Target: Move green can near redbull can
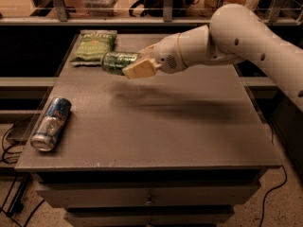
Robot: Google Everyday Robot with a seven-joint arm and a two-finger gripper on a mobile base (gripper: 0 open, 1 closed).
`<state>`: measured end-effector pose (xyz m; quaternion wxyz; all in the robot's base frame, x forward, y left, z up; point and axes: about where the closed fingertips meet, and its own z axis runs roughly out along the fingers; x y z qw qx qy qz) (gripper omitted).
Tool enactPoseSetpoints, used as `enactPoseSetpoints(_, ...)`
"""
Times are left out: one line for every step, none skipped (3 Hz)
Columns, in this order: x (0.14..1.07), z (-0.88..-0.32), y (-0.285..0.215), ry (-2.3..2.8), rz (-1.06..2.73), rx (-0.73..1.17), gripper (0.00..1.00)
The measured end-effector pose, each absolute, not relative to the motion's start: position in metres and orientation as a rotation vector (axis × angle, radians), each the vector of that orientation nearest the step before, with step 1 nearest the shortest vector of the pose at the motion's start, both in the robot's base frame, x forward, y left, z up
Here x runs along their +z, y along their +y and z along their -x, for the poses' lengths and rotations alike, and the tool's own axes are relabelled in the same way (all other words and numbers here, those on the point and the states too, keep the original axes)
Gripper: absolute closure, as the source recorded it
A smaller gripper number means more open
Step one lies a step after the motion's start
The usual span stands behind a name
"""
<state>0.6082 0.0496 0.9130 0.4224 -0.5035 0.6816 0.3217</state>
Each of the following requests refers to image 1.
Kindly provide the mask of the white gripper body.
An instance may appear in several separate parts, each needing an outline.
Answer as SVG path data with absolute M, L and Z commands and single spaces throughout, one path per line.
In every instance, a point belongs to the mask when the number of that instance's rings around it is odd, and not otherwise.
M 161 64 L 160 70 L 165 73 L 173 74 L 187 69 L 179 51 L 179 36 L 180 33 L 169 35 L 152 50 L 153 57 Z

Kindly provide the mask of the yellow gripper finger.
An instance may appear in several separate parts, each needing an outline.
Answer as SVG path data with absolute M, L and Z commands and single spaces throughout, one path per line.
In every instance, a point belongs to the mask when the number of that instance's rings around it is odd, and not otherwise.
M 155 59 L 145 58 L 126 66 L 122 72 L 128 79 L 148 78 L 153 77 L 160 67 Z
M 153 49 L 156 47 L 156 44 L 151 44 L 140 51 L 138 51 L 139 59 L 150 57 L 152 55 Z

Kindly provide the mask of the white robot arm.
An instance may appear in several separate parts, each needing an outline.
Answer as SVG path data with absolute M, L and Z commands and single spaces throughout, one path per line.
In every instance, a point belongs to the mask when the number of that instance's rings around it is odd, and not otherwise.
M 128 79 L 177 73 L 196 65 L 250 61 L 300 110 L 303 110 L 303 51 L 278 37 L 250 9 L 228 4 L 217 9 L 207 26 L 176 33 L 140 51 L 141 58 L 123 69 Z

